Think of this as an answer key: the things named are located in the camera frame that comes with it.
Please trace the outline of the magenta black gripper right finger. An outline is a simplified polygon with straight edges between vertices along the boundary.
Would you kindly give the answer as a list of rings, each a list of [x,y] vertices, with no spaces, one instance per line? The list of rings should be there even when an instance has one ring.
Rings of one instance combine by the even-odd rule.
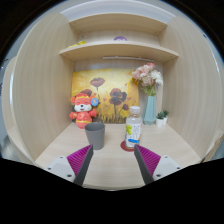
[[[154,181],[154,171],[161,157],[153,151],[140,145],[134,146],[134,155],[138,162],[144,183],[152,183]]]

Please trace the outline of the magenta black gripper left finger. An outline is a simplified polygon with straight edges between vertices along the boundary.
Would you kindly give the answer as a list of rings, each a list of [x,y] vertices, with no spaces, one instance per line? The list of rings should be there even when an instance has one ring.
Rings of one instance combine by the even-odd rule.
[[[70,154],[67,160],[75,174],[74,183],[78,186],[82,186],[90,161],[93,156],[93,146],[85,146],[78,151]]]

